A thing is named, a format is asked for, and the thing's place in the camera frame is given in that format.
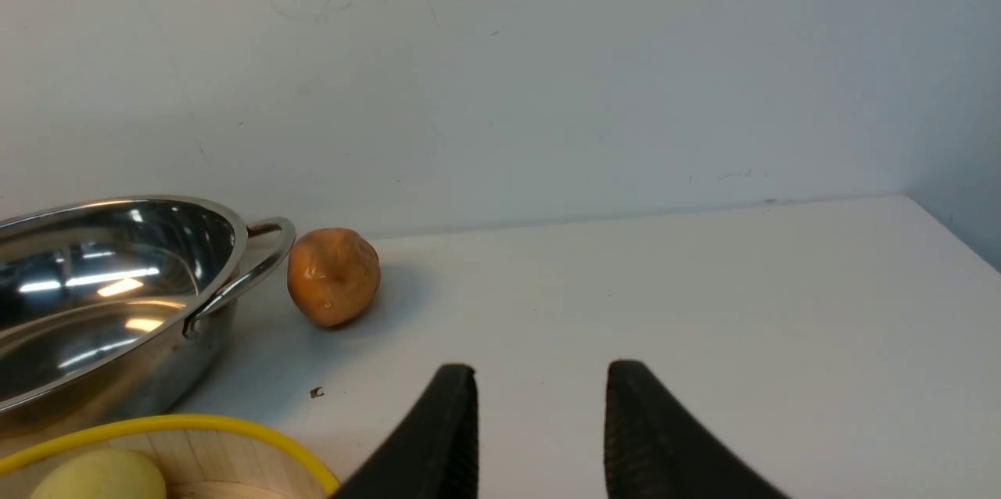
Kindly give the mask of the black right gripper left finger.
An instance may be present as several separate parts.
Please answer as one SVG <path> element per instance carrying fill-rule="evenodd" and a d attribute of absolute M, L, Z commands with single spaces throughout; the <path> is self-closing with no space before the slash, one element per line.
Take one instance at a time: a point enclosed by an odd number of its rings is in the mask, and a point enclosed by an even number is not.
<path fill-rule="evenodd" d="M 475 371 L 437 368 L 410 412 L 333 498 L 475 498 L 479 399 Z"/>

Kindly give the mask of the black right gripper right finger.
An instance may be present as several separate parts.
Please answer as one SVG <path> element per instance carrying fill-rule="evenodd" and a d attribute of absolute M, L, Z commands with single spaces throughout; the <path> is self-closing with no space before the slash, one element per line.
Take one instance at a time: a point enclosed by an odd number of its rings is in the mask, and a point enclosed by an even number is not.
<path fill-rule="evenodd" d="M 610 498 L 784 498 L 635 360 L 605 384 L 605 491 Z"/>

